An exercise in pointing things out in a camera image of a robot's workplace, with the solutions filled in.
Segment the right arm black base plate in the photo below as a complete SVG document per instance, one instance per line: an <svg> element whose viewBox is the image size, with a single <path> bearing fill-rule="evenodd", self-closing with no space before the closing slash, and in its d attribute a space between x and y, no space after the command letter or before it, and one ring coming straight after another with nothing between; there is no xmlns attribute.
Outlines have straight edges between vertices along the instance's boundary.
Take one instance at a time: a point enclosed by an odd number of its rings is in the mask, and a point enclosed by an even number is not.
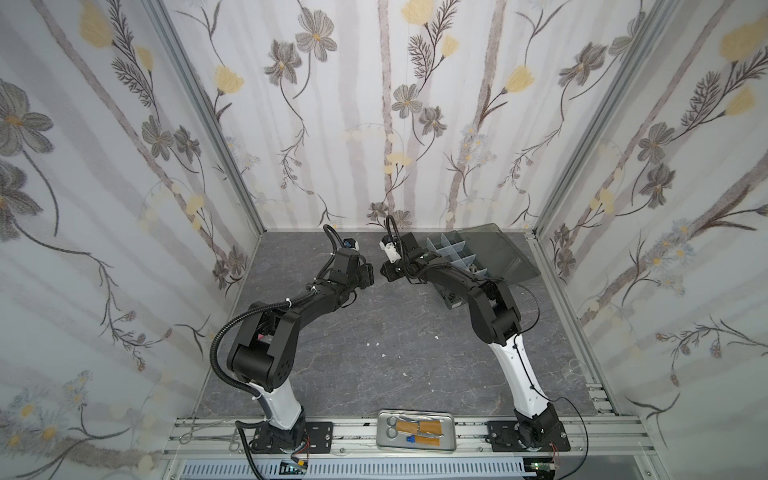
<svg viewBox="0 0 768 480"><path fill-rule="evenodd" d="M569 452L571 445L561 422L549 429L535 429L518 421L489 421L486 441L496 453Z"/></svg>

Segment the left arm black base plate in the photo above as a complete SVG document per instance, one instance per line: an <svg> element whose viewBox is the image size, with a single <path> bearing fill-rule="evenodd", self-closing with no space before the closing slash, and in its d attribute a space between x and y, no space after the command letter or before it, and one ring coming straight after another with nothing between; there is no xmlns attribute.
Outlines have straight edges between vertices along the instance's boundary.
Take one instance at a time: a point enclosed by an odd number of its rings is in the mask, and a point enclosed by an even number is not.
<svg viewBox="0 0 768 480"><path fill-rule="evenodd" d="M281 430L268 422L259 422L254 433L248 434L246 438L254 454L329 454L333 430L332 422L299 421L291 430Z"/></svg>

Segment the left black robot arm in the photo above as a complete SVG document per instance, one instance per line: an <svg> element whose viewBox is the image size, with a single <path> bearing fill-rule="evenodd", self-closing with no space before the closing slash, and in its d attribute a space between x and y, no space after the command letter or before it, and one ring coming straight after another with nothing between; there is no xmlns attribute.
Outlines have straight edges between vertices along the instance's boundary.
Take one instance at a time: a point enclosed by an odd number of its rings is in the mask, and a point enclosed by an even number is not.
<svg viewBox="0 0 768 480"><path fill-rule="evenodd" d="M272 304L256 302L215 334L209 351L212 372L225 384L254 396L265 413L262 422L236 425L240 433L254 431L254 438L246 442L248 453L296 451L304 446L306 414L289 380L300 332L373 283L371 264L356 248L343 247L304 295Z"/></svg>

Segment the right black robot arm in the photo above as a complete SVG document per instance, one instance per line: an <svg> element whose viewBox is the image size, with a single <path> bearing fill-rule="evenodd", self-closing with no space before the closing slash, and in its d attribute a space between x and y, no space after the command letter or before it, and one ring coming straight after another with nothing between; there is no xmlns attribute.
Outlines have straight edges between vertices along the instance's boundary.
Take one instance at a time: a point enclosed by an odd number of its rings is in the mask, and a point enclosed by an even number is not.
<svg viewBox="0 0 768 480"><path fill-rule="evenodd" d="M571 449L569 438L553 400L541 391L523 343L520 310L509 285L484 278L453 265L416 242L411 233L390 233L379 242L387 260L381 274L390 282L400 278L424 281L458 295L469 307L471 326L477 337L496 356L514 402L516 421L511 438L499 442L522 451Z"/></svg>

